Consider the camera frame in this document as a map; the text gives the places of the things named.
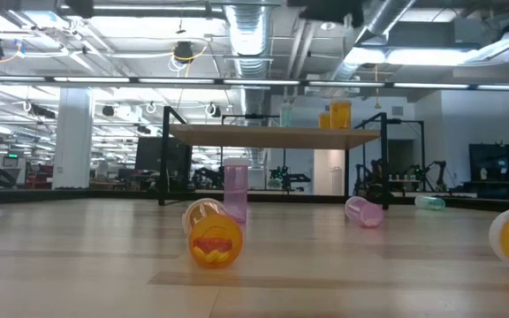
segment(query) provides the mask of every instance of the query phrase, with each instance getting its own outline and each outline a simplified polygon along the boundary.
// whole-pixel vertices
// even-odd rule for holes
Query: computer monitor
[[[19,166],[18,158],[5,157],[3,162],[4,168],[17,168]]]

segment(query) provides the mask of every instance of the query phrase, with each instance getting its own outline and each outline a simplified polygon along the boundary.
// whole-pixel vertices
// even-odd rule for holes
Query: ceiling
[[[221,3],[232,1],[210,1],[213,8]],[[95,1],[95,5],[162,5],[162,1]],[[266,1],[268,4],[282,4],[281,1]],[[181,6],[197,6],[197,2],[184,2]],[[295,35],[300,27],[298,10],[284,5],[269,5],[270,47],[265,57],[270,60],[268,76],[272,79],[286,77],[292,57]],[[132,16],[99,16],[81,19],[76,16],[60,15],[60,10],[0,12],[0,37],[3,39],[4,59],[0,63],[0,75],[22,74],[42,76],[131,76],[131,77],[195,77],[195,78],[232,78],[236,77],[234,52],[230,40],[229,24],[223,19],[203,18],[159,18],[147,17],[144,11],[139,18]],[[509,0],[417,0],[391,32],[391,39],[405,39],[409,43],[419,41],[406,36],[406,23],[423,23],[423,26],[447,27],[456,34],[472,34],[472,38],[488,41],[495,37],[498,29],[509,23]],[[472,25],[480,28],[474,33]],[[308,52],[303,54],[302,46],[294,51],[295,61],[303,61],[300,76],[324,77],[336,70],[346,57],[348,49],[344,38],[352,32],[343,26],[322,29],[316,23],[315,34],[310,36],[309,27],[302,31],[302,43],[308,42]],[[17,56],[18,42],[22,51]],[[194,54],[198,56],[187,68],[175,71],[172,50],[177,42],[191,42]],[[488,43],[477,43],[484,46]],[[495,83],[509,83],[509,64],[471,66],[471,70],[457,74],[463,66],[421,66],[379,64],[377,67],[362,66],[355,73],[361,80],[398,80],[405,82],[465,82],[491,79]],[[490,73],[499,73],[500,77],[490,77]],[[360,98],[368,98],[376,93],[375,89],[362,89]],[[406,96],[412,102],[418,97],[416,91],[382,90],[381,95]],[[12,132],[0,129],[0,148],[15,144],[42,145],[48,149],[43,154],[31,154],[33,159],[44,161],[51,159],[54,145],[52,140],[56,127],[53,124],[40,125],[44,119],[28,115],[25,111],[30,101],[48,110],[58,113],[59,87],[26,87],[0,85],[0,120],[33,121],[32,125],[1,125]],[[179,114],[194,124],[218,124],[220,118],[206,114],[206,106],[211,103],[220,107],[223,114],[241,114],[240,89],[177,89],[177,88],[95,88],[95,138],[94,157],[103,158],[116,154],[115,151],[102,151],[100,143],[109,136],[110,140],[137,137],[134,125],[127,127],[108,127],[99,124],[122,122],[129,119],[117,114],[105,117],[104,106],[125,107],[129,113],[137,114],[137,121],[144,125],[162,123],[162,107],[171,105],[178,108]],[[134,146],[131,151],[119,147],[120,162],[134,160]]]

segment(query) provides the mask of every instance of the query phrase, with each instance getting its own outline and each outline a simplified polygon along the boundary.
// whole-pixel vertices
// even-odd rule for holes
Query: desk
[[[91,181],[89,183],[90,189],[101,189],[101,190],[126,190],[127,185],[118,182],[99,182]]]

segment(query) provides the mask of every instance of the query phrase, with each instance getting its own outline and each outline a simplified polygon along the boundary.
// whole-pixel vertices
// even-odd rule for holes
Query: wall
[[[443,110],[449,169],[469,181],[469,144],[509,143],[509,93],[443,92]]]
[[[434,161],[449,161],[447,151],[447,135],[444,127],[443,96],[441,91],[437,91],[423,97],[415,106],[415,119],[424,122],[425,139],[425,164],[429,165]],[[420,140],[415,141],[414,161],[422,162],[422,147]],[[435,182],[439,174],[436,167],[428,173],[428,180],[435,187]],[[444,182],[452,185],[452,179],[449,174],[444,174]]]
[[[336,168],[345,171],[344,150],[314,150],[313,180],[315,195],[339,195],[339,193],[334,193],[333,189],[334,172],[332,170]],[[343,181],[341,181],[340,193],[341,195],[344,193]]]
[[[468,145],[509,142],[509,92],[439,91],[417,102],[414,111],[425,121],[426,163],[447,161],[448,186],[470,181]],[[429,174],[432,180],[437,173]]]

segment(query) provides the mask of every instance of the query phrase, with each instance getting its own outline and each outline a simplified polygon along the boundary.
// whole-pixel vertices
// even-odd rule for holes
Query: white bottle cap
[[[492,247],[492,250],[496,255],[500,258],[500,260],[506,262],[509,264],[509,258],[505,255],[504,250],[502,249],[502,230],[504,229],[504,226],[509,221],[509,210],[499,215],[494,222],[492,222],[492,225],[490,226],[489,230],[489,241],[490,241],[490,247]]]

